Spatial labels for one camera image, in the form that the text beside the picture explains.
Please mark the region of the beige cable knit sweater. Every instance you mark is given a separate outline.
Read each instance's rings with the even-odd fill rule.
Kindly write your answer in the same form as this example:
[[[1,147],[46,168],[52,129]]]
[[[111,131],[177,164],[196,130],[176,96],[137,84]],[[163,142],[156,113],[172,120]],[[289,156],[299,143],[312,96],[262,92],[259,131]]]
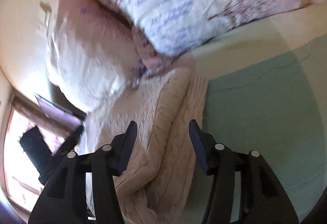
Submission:
[[[126,88],[87,115],[80,155],[110,144],[131,121],[138,126],[128,168],[114,178],[124,223],[178,223],[196,162],[188,126],[202,121],[207,86],[206,78],[178,68]]]

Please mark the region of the window with curtain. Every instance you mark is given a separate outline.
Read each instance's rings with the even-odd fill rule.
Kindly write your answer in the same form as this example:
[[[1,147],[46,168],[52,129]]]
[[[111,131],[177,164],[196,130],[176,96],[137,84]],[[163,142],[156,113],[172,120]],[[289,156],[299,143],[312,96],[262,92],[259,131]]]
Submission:
[[[27,219],[43,185],[39,172],[19,141],[28,130],[38,127],[51,153],[55,153],[69,134],[82,124],[86,114],[65,97],[54,101],[38,94],[29,99],[14,90],[1,126],[1,188],[6,198]]]

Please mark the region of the pink floral left pillow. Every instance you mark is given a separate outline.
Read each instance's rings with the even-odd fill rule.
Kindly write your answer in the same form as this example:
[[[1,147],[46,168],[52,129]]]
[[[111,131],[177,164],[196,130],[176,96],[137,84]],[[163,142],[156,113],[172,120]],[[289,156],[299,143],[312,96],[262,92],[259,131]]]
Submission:
[[[85,113],[169,67],[142,31],[98,0],[59,0],[47,47],[48,78]]]

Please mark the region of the wall switch plate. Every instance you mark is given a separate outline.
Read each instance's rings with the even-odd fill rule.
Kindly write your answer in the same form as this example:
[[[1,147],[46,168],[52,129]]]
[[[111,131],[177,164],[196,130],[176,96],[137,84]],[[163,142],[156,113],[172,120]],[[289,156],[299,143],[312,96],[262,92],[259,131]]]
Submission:
[[[43,1],[39,2],[37,31],[45,38],[48,37],[52,7]]]

